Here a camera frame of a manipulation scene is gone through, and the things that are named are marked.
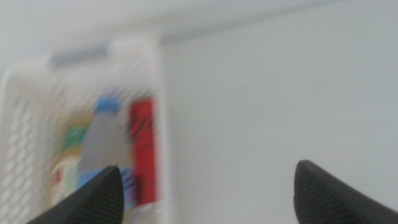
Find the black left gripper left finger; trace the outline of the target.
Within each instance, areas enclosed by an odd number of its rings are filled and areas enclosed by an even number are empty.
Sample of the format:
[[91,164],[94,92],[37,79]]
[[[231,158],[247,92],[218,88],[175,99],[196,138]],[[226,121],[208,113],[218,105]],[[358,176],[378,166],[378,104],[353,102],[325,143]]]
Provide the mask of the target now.
[[123,217],[121,171],[116,166],[108,166],[27,224],[119,224]]

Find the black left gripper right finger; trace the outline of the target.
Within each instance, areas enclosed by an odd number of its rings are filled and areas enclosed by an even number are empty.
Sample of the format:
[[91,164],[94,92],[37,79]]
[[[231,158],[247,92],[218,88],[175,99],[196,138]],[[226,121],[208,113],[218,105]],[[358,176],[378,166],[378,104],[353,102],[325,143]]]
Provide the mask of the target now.
[[337,179],[310,160],[297,163],[294,211],[299,223],[397,224],[397,211]]

